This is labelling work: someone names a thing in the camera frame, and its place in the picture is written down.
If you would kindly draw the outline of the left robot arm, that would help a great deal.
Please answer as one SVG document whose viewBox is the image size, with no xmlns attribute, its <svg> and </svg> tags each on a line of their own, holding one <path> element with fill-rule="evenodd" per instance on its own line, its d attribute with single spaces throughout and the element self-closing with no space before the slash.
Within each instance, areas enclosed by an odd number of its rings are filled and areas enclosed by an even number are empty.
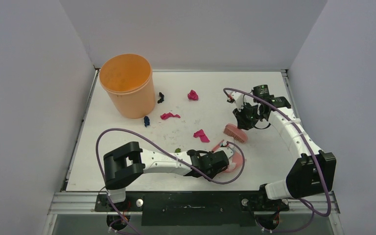
<svg viewBox="0 0 376 235">
<path fill-rule="evenodd" d="M 228 169 L 234 151 L 219 147 L 215 151 L 188 150 L 166 155 L 142 149 L 129 142 L 103 156 L 107 204 L 115 211 L 126 206 L 126 187 L 142 174 L 171 173 L 199 178 L 214 178 Z"/>
</svg>

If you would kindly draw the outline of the pink hand brush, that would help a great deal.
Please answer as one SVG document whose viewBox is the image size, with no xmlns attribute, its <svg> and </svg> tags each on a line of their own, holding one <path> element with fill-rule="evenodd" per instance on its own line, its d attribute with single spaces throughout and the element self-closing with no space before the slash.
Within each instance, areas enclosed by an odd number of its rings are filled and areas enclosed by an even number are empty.
<svg viewBox="0 0 376 235">
<path fill-rule="evenodd" d="M 223 133 L 229 137 L 232 137 L 234 140 L 240 143 L 246 143 L 249 139 L 247 134 L 243 130 L 238 129 L 236 125 L 231 123 L 228 123 L 225 126 Z"/>
</svg>

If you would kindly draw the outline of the pink plastic dustpan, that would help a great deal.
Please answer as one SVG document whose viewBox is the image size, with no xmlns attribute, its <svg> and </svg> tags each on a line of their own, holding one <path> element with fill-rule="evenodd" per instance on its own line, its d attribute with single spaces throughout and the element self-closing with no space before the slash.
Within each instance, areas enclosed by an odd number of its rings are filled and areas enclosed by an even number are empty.
<svg viewBox="0 0 376 235">
<path fill-rule="evenodd" d="M 227 143 L 227 141 L 224 141 L 224 140 L 220 141 L 214 148 L 211 149 L 211 152 L 218 152 L 218 151 L 220 151 L 219 147 L 224 142 Z M 231 173 L 231 172 L 235 171 L 237 168 L 241 168 L 242 165 L 243 165 L 244 161 L 243 161 L 243 158 L 242 158 L 241 154 L 237 151 L 237 149 L 235 147 L 234 147 L 234 149 L 236 150 L 237 154 L 234 156 L 233 162 L 229 163 L 227 169 L 223 171 L 224 173 Z"/>
</svg>

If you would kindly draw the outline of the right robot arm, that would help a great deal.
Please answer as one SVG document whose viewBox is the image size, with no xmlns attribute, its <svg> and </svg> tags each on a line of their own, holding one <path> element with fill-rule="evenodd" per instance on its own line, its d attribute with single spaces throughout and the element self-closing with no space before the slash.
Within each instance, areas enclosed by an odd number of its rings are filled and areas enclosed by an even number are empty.
<svg viewBox="0 0 376 235">
<path fill-rule="evenodd" d="M 285 179 L 264 186 L 265 192 L 257 196 L 260 208 L 271 209 L 277 199 L 299 199 L 332 190 L 335 156 L 312 141 L 284 96 L 270 94 L 267 85 L 256 86 L 250 93 L 230 88 L 224 93 L 227 101 L 236 105 L 233 114 L 238 129 L 250 130 L 259 121 L 267 121 L 296 159 Z"/>
</svg>

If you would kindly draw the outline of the magenta scrap near right arm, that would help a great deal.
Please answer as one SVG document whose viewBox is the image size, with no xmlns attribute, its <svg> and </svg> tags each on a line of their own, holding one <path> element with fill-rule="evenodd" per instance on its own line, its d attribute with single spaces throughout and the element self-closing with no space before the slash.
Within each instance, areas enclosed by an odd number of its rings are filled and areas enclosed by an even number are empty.
<svg viewBox="0 0 376 235">
<path fill-rule="evenodd" d="M 205 132 L 204 132 L 203 129 L 200 129 L 200 130 L 194 132 L 193 137 L 194 138 L 199 138 L 200 141 L 204 142 L 204 143 L 209 143 L 210 142 L 209 138 L 207 137 L 207 135 L 205 134 Z"/>
</svg>

